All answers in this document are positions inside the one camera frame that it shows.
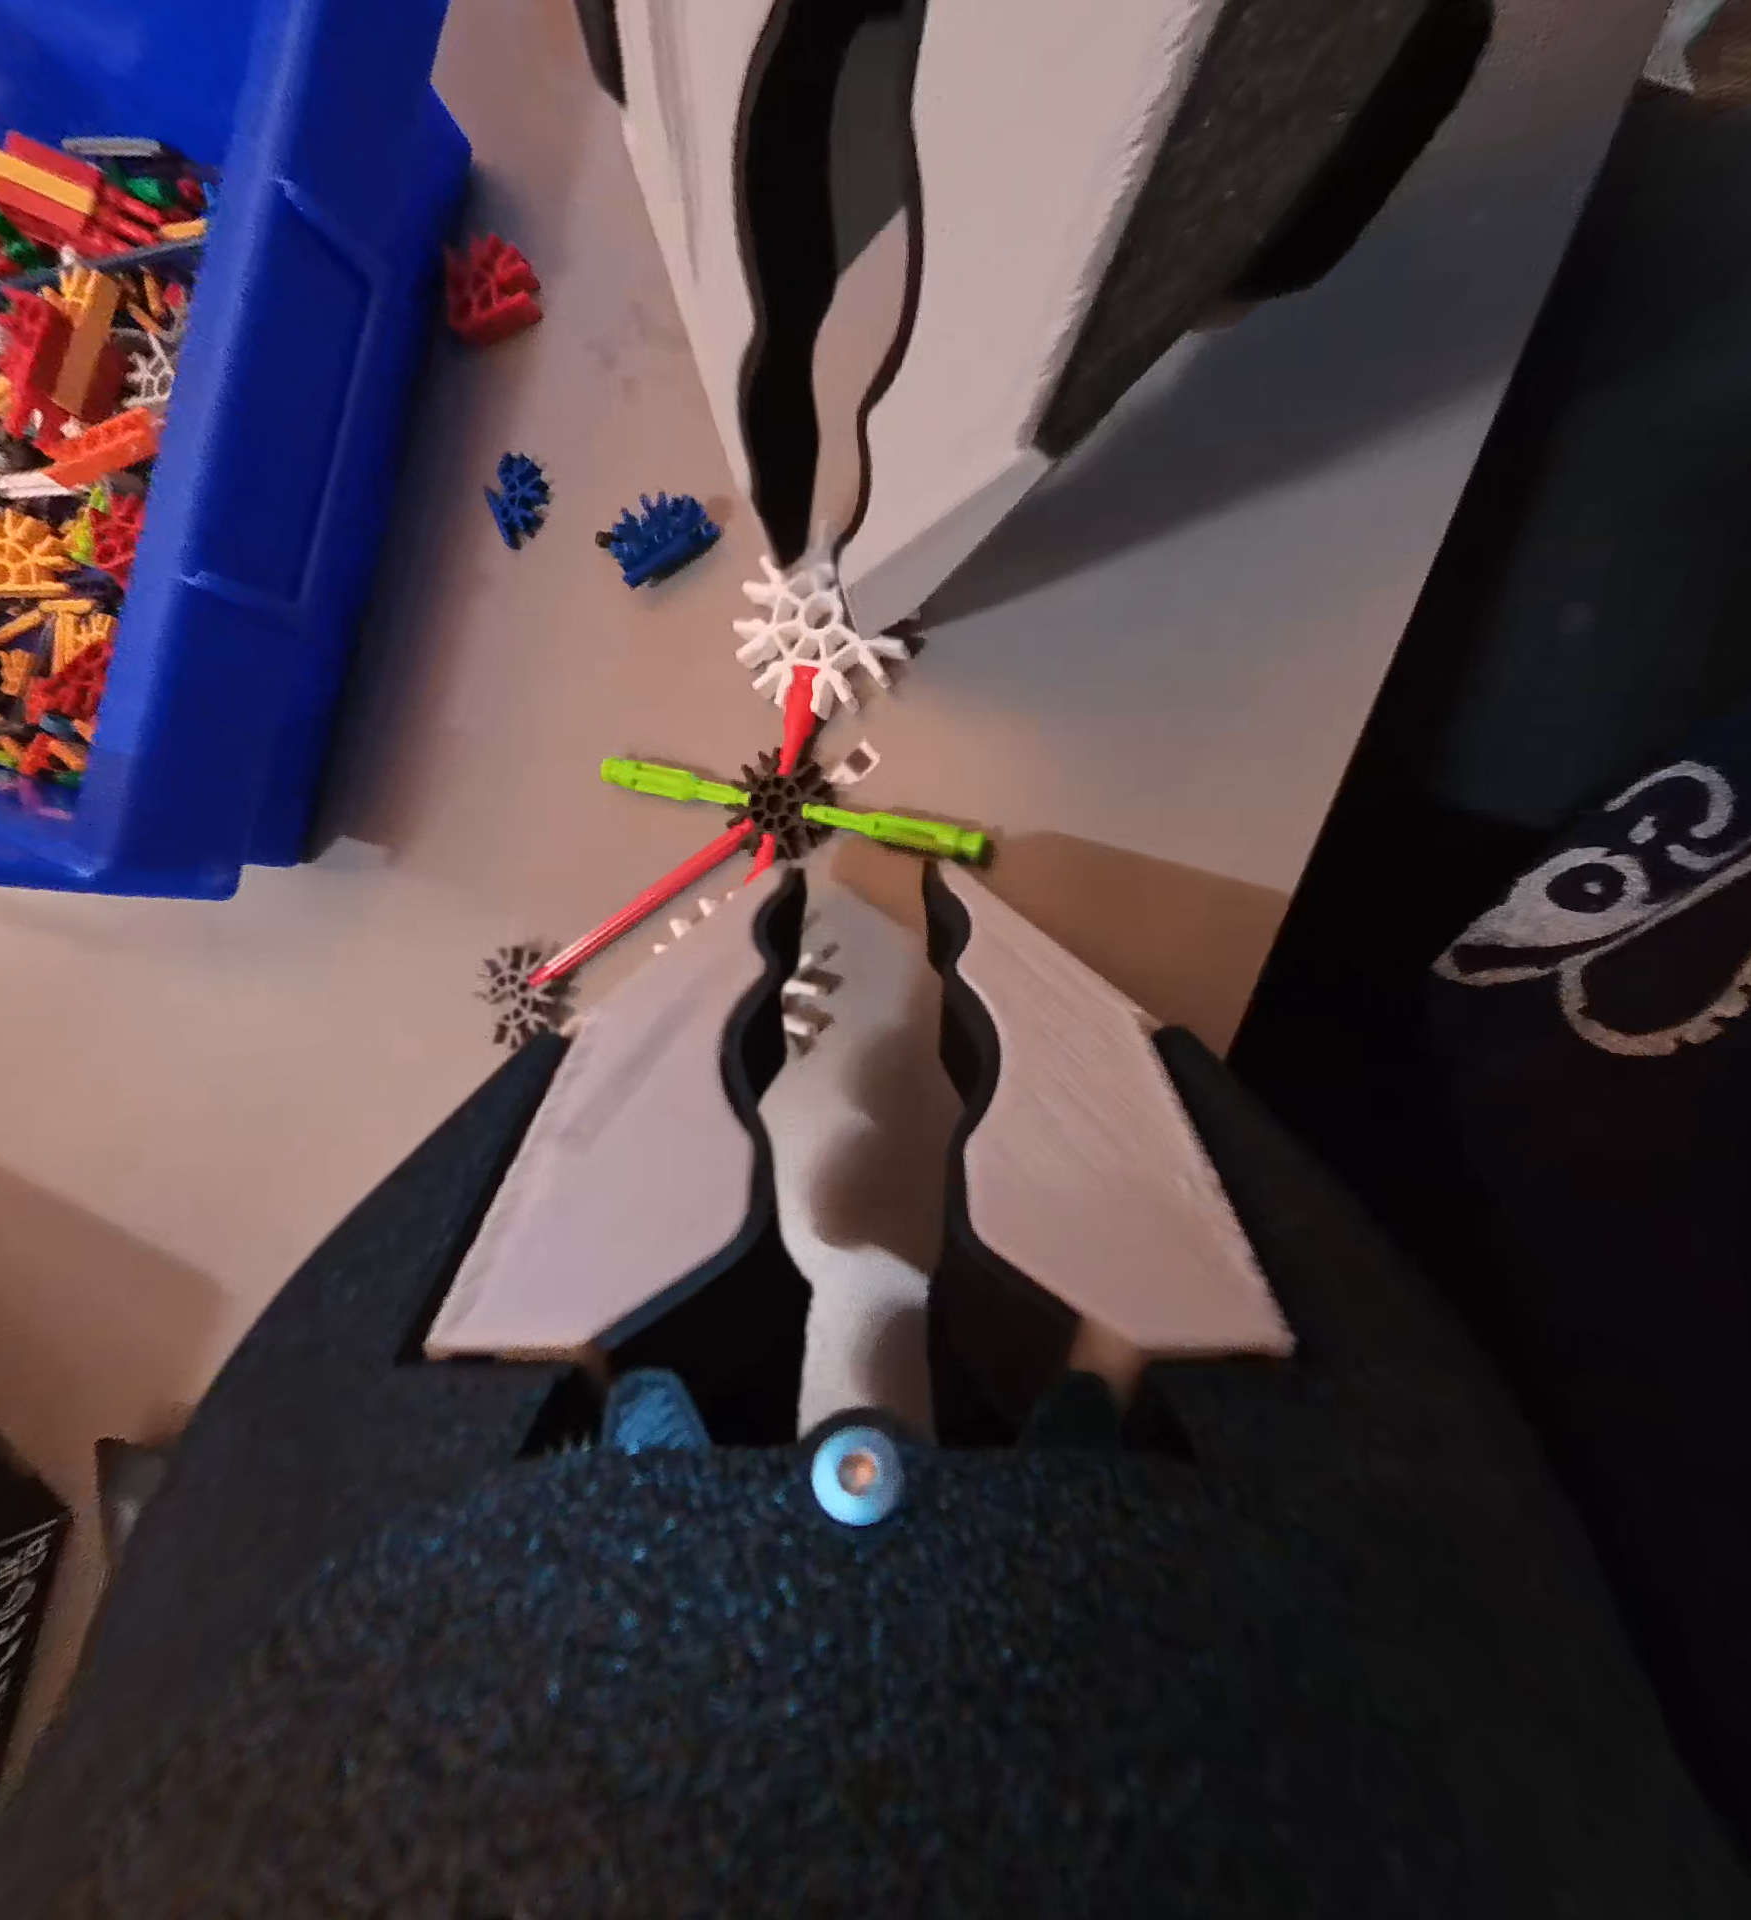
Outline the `dark blue double connector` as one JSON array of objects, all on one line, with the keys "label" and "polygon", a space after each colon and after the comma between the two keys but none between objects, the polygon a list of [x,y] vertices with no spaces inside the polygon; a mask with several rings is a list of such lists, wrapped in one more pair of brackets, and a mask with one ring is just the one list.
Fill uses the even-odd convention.
[{"label": "dark blue double connector", "polygon": [[724,527],[700,497],[688,491],[644,491],[612,526],[596,532],[630,589],[660,583],[698,562],[722,539]]}]

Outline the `black snowflake connector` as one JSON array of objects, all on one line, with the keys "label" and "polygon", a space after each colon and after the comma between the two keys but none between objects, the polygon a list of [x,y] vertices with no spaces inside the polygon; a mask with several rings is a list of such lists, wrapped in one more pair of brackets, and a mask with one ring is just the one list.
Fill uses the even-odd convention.
[{"label": "black snowflake connector", "polygon": [[760,751],[744,766],[740,792],[744,802],[732,805],[728,824],[746,828],[744,837],[758,852],[772,844],[772,859],[802,859],[834,832],[806,814],[812,803],[836,803],[836,787],[808,751],[792,772],[782,772],[778,750]]}]

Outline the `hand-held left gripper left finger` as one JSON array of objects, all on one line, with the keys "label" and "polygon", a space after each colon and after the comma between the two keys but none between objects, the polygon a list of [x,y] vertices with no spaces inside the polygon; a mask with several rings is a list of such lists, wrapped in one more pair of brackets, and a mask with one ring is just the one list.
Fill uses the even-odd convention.
[{"label": "hand-held left gripper left finger", "polygon": [[744,884],[578,1023],[427,1331],[427,1356],[574,1359],[688,1313],[802,1350],[808,1283],[778,1217],[762,1097],[808,876]]}]

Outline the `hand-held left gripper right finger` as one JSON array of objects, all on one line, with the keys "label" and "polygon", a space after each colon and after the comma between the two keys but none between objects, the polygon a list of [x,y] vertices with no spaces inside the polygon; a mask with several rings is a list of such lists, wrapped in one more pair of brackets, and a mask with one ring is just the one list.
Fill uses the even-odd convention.
[{"label": "hand-held left gripper right finger", "polygon": [[1288,1358],[1162,1023],[972,872],[930,867],[924,895],[962,1099],[948,1244],[1142,1356]]}]

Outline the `blue plastic bin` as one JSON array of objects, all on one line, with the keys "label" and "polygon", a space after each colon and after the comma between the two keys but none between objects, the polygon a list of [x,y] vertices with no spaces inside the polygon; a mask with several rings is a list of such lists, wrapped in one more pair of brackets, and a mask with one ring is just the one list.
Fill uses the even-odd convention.
[{"label": "blue plastic bin", "polygon": [[0,888],[229,899],[307,855],[470,170],[448,12],[0,4],[0,134],[221,174],[91,767],[0,792]]}]

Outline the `dark grey snowflake connector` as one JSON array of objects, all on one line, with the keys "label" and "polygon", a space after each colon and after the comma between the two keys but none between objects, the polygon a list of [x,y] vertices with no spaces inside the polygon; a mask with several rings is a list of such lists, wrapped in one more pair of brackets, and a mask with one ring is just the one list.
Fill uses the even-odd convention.
[{"label": "dark grey snowflake connector", "polygon": [[488,1007],[492,1041],[514,1054],[546,1038],[574,1030],[572,991],[566,977],[538,980],[552,957],[542,942],[512,942],[482,962],[478,997]]}]

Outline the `long red rod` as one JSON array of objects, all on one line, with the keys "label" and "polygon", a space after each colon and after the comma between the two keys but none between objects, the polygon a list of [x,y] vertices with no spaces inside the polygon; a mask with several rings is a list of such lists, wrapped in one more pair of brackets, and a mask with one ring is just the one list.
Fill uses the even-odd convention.
[{"label": "long red rod", "polygon": [[752,828],[746,821],[724,828],[716,839],[708,841],[668,873],[642,888],[630,901],[610,913],[604,921],[578,935],[572,943],[554,951],[552,957],[528,974],[528,985],[532,989],[540,989],[570,977],[574,971],[598,957],[606,948],[620,943],[622,938],[626,938],[640,923],[648,921],[648,918],[652,918],[658,910],[744,852],[750,846],[750,839]]}]

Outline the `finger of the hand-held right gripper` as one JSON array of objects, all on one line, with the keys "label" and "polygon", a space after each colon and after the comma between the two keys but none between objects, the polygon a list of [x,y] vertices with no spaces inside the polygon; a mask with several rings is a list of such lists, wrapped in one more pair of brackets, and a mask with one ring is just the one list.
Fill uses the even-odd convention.
[{"label": "finger of the hand-held right gripper", "polygon": [[1220,12],[928,6],[912,315],[866,413],[866,495],[840,545],[860,629],[920,611],[1056,466],[1038,424]]},{"label": "finger of the hand-held right gripper", "polygon": [[612,6],[622,130],[722,448],[778,564],[812,544],[836,298],[844,1]]}]

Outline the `pile of colourful construction pieces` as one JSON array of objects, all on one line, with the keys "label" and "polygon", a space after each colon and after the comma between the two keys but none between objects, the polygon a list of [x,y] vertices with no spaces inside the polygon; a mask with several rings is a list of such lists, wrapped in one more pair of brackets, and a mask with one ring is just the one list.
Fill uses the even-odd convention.
[{"label": "pile of colourful construction pieces", "polygon": [[219,197],[153,137],[0,139],[0,792],[91,767]]}]

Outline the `person's dark printed t-shirt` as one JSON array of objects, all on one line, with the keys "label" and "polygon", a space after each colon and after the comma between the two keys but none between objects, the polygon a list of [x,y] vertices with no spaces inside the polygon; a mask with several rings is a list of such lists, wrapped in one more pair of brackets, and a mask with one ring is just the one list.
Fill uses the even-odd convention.
[{"label": "person's dark printed t-shirt", "polygon": [[1751,93],[1628,106],[1232,1061],[1506,1370],[1751,1862]]}]

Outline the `red fan-shaped connector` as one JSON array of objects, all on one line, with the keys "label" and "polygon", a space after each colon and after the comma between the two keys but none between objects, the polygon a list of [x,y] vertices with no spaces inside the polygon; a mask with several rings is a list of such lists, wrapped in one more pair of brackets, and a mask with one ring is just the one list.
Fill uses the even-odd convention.
[{"label": "red fan-shaped connector", "polygon": [[446,246],[442,258],[446,319],[464,345],[502,345],[544,319],[540,276],[504,235],[472,235]]}]

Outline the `lime green rod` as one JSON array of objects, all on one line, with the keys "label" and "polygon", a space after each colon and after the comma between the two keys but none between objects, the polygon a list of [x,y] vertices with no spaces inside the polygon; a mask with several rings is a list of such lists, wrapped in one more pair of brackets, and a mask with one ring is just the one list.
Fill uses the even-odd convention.
[{"label": "lime green rod", "polygon": [[808,802],[802,803],[800,818],[816,828],[856,834],[884,847],[938,859],[978,865],[990,853],[990,839],[982,828],[964,828],[912,814]]},{"label": "lime green rod", "polygon": [[708,803],[746,814],[750,792],[732,781],[700,776],[694,770],[660,762],[604,755],[600,780],[626,792],[672,803]]}]

